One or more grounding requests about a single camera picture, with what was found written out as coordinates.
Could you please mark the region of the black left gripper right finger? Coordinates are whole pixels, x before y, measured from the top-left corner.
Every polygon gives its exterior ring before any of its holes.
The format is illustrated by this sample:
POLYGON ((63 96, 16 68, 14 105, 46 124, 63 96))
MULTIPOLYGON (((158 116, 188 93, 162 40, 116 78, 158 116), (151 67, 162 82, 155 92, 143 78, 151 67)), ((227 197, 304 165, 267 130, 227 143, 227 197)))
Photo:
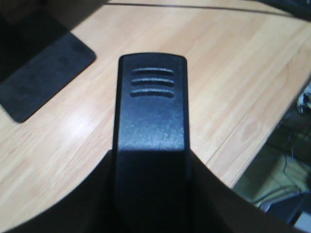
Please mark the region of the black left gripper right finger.
POLYGON ((191 155, 192 233, 297 233, 299 230, 265 214, 220 181, 191 155))

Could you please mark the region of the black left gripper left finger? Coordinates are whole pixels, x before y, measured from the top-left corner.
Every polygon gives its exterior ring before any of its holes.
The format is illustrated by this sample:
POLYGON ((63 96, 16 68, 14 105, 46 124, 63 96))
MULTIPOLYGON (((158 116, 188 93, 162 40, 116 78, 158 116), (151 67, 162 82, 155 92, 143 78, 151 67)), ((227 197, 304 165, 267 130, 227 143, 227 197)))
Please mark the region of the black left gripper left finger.
POLYGON ((112 152, 68 195, 10 233, 110 233, 112 152))

